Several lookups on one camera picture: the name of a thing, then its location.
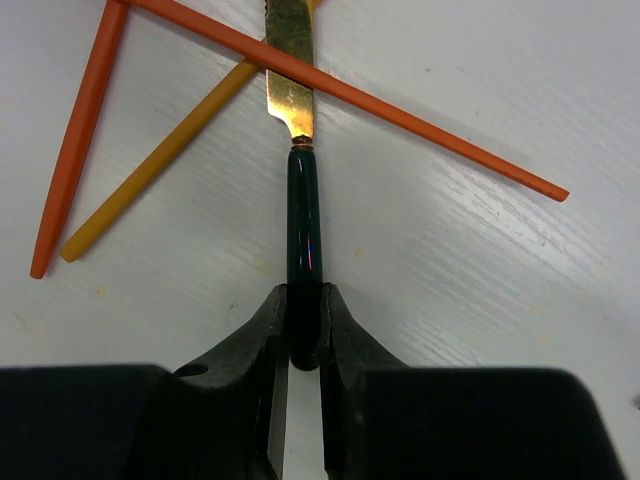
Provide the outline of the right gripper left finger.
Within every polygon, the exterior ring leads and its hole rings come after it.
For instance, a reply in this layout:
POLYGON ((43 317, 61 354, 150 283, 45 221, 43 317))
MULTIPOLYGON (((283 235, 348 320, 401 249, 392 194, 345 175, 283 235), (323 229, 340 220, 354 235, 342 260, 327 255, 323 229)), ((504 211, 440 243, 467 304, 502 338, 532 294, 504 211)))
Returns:
POLYGON ((243 326, 175 372, 199 394, 187 425, 193 452, 214 479, 283 477, 286 307, 287 287, 278 285, 243 326))

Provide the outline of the orange chopstick short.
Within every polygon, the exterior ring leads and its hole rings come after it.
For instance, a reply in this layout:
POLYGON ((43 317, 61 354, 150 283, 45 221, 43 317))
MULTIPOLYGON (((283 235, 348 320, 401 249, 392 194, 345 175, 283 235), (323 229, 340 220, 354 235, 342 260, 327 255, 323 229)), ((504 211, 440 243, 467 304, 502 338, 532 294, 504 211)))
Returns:
POLYGON ((34 247, 30 276, 47 273, 62 236, 109 85, 129 7, 108 1, 62 140, 34 247))

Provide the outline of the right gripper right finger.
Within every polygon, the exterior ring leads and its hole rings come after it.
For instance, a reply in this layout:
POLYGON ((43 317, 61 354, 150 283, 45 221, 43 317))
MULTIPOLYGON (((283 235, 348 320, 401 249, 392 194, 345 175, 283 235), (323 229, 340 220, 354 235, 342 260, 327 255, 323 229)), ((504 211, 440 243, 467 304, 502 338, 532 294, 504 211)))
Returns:
POLYGON ((353 317, 339 288, 323 285, 319 366, 324 468, 330 479, 367 476, 367 375, 400 360, 353 317))

